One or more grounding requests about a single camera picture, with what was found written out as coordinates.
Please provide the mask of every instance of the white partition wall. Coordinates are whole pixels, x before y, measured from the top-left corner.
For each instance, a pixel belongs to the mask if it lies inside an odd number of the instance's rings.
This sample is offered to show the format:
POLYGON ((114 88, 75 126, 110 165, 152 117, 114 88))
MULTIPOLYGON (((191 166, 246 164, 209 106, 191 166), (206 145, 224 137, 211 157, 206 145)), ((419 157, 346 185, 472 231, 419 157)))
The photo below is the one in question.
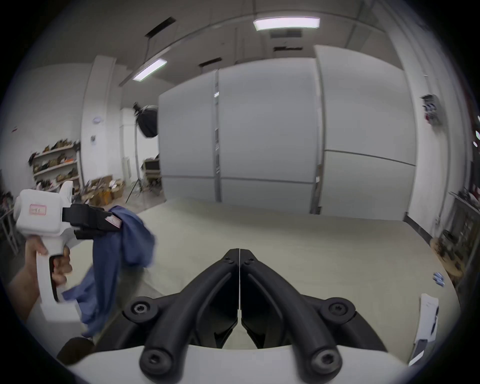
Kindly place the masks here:
POLYGON ((318 157, 315 61, 218 71, 222 201, 308 213, 318 157))
POLYGON ((158 98, 158 146, 167 199, 215 201, 214 72, 186 81, 158 98))
POLYGON ((315 52, 325 113, 321 214, 402 220, 416 155, 404 72, 347 49, 315 52))
POLYGON ((403 220, 415 167, 328 151, 324 167, 322 215, 403 220))

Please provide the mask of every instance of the fluorescent light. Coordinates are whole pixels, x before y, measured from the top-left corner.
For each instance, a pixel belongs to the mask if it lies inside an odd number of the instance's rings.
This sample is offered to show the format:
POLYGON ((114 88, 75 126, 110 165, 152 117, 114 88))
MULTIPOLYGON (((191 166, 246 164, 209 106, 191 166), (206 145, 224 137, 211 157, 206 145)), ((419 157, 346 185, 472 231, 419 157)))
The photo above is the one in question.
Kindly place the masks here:
POLYGON ((318 17, 271 17, 258 19, 253 22, 257 31, 274 28, 318 28, 318 17))
POLYGON ((139 72, 133 79, 135 81, 142 81, 145 77, 155 72, 158 68, 163 67, 167 62, 163 59, 157 59, 144 70, 139 72))

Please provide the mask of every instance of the tripod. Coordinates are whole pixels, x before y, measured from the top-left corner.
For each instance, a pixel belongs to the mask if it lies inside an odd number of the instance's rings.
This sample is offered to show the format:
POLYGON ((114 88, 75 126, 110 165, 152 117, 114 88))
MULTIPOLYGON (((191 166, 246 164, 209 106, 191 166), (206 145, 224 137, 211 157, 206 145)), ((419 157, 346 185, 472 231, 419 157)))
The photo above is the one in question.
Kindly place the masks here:
POLYGON ((137 167, 137 181, 133 185, 133 188, 130 191, 130 194, 128 195, 128 197, 127 197, 127 201, 125 202, 126 204, 128 203, 128 199, 130 199, 130 196, 132 195, 133 190, 137 186, 137 183, 140 186, 140 193, 142 193, 144 191, 143 186, 142 186, 142 180, 140 179, 140 169, 138 167, 137 131, 138 131, 138 123, 137 123, 137 119, 135 119, 135 165, 137 167))

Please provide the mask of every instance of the beige tabletop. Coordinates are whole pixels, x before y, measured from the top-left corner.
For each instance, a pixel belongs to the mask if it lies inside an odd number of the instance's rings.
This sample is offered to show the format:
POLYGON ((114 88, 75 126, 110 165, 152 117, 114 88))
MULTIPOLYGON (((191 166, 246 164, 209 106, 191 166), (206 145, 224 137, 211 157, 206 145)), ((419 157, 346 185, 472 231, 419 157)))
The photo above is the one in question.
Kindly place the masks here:
MULTIPOLYGON (((420 295, 439 299, 437 342, 458 318, 454 287, 435 284, 444 272, 429 245, 406 223, 295 215, 227 204, 173 200, 139 214, 156 236, 155 262, 144 282, 168 295, 231 248, 249 249, 301 294, 344 297, 370 323, 388 351, 407 362, 420 313, 420 295)), ((92 242, 72 249, 69 286, 92 260, 92 242)), ((254 348, 237 326, 226 348, 254 348)))

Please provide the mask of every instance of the air vent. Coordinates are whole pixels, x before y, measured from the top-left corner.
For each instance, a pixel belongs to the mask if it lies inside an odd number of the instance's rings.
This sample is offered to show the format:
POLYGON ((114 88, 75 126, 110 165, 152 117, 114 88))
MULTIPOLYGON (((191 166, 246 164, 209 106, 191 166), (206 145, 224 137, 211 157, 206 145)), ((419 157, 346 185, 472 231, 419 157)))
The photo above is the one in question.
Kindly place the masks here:
POLYGON ((301 51, 303 47, 273 47, 273 52, 278 51, 301 51))
POLYGON ((301 29, 299 28, 287 28, 287 29, 271 29, 270 38, 279 39, 286 37, 301 37, 301 29))
POLYGON ((211 60, 209 60, 209 61, 204 61, 203 63, 198 64, 198 66, 199 66, 200 68, 203 68, 203 67, 205 67, 205 66, 207 66, 207 65, 210 65, 210 64, 213 64, 213 63, 218 63, 219 61, 222 61, 222 58, 221 58, 221 57, 217 57, 217 58, 211 59, 211 60))
POLYGON ((162 21, 159 25, 157 25, 154 29, 152 29, 150 32, 148 32, 145 37, 152 38, 155 36, 158 32, 163 31, 165 28, 167 28, 169 25, 172 25, 174 22, 176 22, 173 17, 169 17, 168 19, 162 21))

